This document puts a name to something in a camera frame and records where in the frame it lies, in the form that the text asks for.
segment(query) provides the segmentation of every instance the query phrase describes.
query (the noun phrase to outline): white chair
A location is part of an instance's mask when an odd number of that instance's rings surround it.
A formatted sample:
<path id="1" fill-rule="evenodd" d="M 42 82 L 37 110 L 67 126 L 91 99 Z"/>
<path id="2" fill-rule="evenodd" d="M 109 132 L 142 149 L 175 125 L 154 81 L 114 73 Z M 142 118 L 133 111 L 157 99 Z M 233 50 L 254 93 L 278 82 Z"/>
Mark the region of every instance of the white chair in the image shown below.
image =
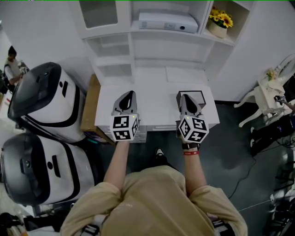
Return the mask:
<path id="1" fill-rule="evenodd" d="M 275 69 L 276 79 L 269 81 L 268 76 L 258 80 L 258 86 L 252 91 L 247 93 L 239 104 L 235 104 L 234 108 L 243 105 L 251 96 L 255 97 L 255 102 L 258 105 L 258 110 L 247 119 L 239 123 L 239 127 L 242 127 L 250 120 L 256 119 L 261 114 L 267 115 L 272 113 L 275 115 L 266 121 L 266 124 L 272 123 L 280 119 L 285 111 L 285 106 L 280 105 L 274 100 L 275 96 L 283 96 L 285 90 L 283 85 L 293 76 L 295 73 L 295 53 L 286 57 L 281 64 Z"/>

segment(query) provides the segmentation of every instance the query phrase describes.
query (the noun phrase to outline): sneaker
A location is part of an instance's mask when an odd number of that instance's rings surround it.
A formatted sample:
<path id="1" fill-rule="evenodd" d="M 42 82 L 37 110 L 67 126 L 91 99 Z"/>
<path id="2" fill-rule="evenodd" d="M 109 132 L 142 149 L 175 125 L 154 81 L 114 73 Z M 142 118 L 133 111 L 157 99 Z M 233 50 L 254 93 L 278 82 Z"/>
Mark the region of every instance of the sneaker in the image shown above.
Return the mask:
<path id="1" fill-rule="evenodd" d="M 250 147 L 253 147 L 253 143 L 255 142 L 255 140 L 254 139 L 251 139 L 250 140 Z"/>
<path id="2" fill-rule="evenodd" d="M 155 156 L 156 156 L 156 158 L 159 156 L 164 156 L 164 152 L 160 147 L 156 148 Z"/>

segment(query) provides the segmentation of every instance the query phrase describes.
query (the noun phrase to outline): flower pot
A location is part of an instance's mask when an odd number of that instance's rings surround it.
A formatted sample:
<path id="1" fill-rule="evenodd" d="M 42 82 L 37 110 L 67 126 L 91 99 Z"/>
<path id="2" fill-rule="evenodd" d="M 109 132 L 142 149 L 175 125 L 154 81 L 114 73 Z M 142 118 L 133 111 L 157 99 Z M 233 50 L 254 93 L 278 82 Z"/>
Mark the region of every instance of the flower pot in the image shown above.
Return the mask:
<path id="1" fill-rule="evenodd" d="M 214 36 L 218 38 L 224 39 L 226 37 L 227 28 L 222 28 L 218 25 L 216 25 L 214 22 L 211 22 L 208 25 L 208 30 L 213 34 Z"/>

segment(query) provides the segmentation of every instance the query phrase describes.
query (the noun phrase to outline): red wristband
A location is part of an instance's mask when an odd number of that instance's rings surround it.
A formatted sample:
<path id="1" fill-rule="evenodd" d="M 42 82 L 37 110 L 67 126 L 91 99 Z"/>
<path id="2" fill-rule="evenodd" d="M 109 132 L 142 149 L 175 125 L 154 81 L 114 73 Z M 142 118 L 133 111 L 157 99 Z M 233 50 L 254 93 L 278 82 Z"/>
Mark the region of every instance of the red wristband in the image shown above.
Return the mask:
<path id="1" fill-rule="evenodd" d="M 199 151 L 193 151 L 193 152 L 183 152 L 186 156 L 192 156 L 192 155 L 199 155 Z"/>

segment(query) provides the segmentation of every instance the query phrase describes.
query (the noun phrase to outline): brown box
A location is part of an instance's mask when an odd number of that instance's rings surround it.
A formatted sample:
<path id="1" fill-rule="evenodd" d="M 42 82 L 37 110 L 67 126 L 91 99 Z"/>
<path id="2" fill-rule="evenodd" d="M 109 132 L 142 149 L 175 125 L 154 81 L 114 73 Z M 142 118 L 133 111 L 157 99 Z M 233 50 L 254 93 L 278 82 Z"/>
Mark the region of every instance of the brown box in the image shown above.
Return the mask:
<path id="1" fill-rule="evenodd" d="M 81 130 L 87 137 L 90 137 L 94 140 L 101 141 L 101 139 L 106 142 L 115 145 L 105 133 L 94 125 L 96 109 L 98 98 L 100 96 L 100 83 L 96 75 L 92 75 L 89 83 L 89 88 L 86 95 L 85 107 L 83 111 L 83 117 L 81 122 Z"/>

